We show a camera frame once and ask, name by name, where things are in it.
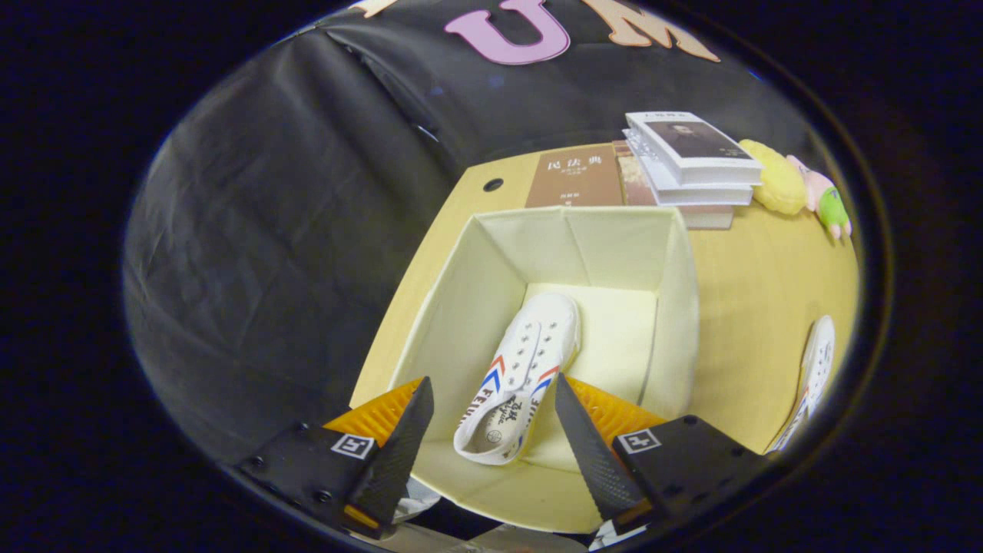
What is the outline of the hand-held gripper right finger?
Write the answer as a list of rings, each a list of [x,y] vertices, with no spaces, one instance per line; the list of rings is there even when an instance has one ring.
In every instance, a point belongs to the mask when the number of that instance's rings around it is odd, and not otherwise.
[[[701,531],[748,500],[771,469],[768,455],[694,414],[664,420],[566,375],[555,409],[594,506],[619,535]]]

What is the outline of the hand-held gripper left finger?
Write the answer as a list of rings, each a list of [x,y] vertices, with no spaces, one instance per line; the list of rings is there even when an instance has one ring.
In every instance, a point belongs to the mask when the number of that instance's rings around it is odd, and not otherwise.
[[[237,472],[330,528],[383,538],[432,416],[425,376],[327,423],[298,422],[239,461]]]

